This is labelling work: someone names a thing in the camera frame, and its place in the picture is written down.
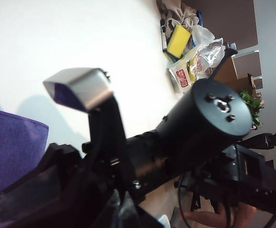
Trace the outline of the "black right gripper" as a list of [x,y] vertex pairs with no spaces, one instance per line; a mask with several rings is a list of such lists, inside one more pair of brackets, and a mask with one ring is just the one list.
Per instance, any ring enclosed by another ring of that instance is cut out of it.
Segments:
[[84,158],[68,144],[52,143],[46,149],[45,193],[50,199],[83,193],[105,198],[114,189],[136,196],[138,180],[125,142],[89,142],[82,148],[87,151]]

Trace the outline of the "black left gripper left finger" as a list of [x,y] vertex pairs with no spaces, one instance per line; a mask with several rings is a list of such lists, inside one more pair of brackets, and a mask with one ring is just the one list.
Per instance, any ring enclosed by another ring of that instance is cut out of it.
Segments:
[[118,211],[119,192],[84,169],[34,169],[0,192],[0,228],[91,227]]

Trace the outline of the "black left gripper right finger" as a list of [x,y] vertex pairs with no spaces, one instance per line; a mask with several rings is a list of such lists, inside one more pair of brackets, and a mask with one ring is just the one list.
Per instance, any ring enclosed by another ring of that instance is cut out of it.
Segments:
[[163,228],[153,216],[137,206],[128,191],[125,192],[118,214],[119,228]]

